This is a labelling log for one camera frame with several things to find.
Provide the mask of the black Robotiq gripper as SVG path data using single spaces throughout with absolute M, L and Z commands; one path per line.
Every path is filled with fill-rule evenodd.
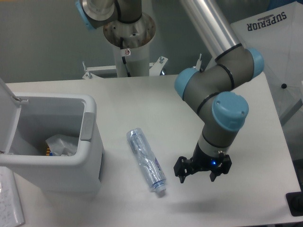
M 214 182 L 216 177 L 221 174 L 228 174 L 232 160 L 229 155 L 221 151 L 217 152 L 217 157 L 207 155 L 197 143 L 191 159 L 180 156 L 173 169 L 175 176 L 179 178 L 180 183 L 184 183 L 185 178 L 197 172 L 211 171 L 210 179 Z

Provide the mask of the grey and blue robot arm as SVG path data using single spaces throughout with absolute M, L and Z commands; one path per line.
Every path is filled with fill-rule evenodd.
M 183 0 L 181 4 L 215 65 L 205 71 L 198 66 L 187 68 L 175 80 L 176 92 L 204 127 L 193 156 L 179 157 L 174 173 L 183 183 L 188 175 L 208 171 L 214 181 L 229 172 L 232 161 L 227 151 L 249 112 L 247 101 L 233 90 L 258 76 L 264 59 L 256 49 L 242 46 L 215 1 Z M 136 51 L 151 42 L 155 24 L 143 13 L 140 0 L 78 0 L 75 5 L 86 28 L 102 27 L 115 47 L 118 76 L 149 74 L 149 60 Z

